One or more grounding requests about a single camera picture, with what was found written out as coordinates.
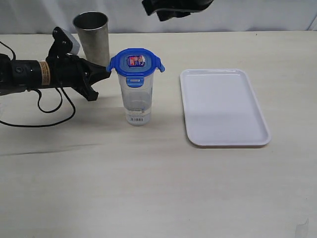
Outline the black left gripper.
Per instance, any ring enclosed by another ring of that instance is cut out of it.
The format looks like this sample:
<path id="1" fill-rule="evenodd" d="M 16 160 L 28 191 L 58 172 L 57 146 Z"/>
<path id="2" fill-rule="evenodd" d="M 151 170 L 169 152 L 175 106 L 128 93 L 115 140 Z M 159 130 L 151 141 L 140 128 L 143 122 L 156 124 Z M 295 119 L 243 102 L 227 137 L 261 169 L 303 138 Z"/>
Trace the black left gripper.
<path id="1" fill-rule="evenodd" d="M 49 54 L 50 83 L 46 88 L 71 87 L 87 101 L 96 101 L 99 93 L 91 85 L 110 77 L 105 66 L 91 63 L 75 55 Z"/>

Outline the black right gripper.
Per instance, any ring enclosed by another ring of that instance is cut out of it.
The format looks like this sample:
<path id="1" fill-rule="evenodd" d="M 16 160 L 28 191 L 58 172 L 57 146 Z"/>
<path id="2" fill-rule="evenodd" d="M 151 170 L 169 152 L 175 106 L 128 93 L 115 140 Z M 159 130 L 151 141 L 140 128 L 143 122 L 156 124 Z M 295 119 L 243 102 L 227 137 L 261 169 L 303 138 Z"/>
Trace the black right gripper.
<path id="1" fill-rule="evenodd" d="M 159 21 L 172 18 L 183 18 L 191 13 L 202 12 L 207 9 L 213 0 L 143 0 L 142 5 L 150 16 L 157 14 Z"/>

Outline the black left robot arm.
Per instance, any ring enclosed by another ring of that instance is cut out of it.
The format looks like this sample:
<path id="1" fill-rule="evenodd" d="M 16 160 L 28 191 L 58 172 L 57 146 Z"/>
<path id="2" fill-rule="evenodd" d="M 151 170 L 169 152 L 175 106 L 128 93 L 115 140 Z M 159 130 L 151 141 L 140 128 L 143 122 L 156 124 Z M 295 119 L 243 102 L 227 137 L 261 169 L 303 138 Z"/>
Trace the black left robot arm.
<path id="1" fill-rule="evenodd" d="M 72 88 L 87 101 L 98 98 L 92 85 L 109 78 L 106 67 L 74 55 L 47 57 L 44 61 L 13 60 L 0 56 L 0 94 L 2 96 L 35 89 Z"/>

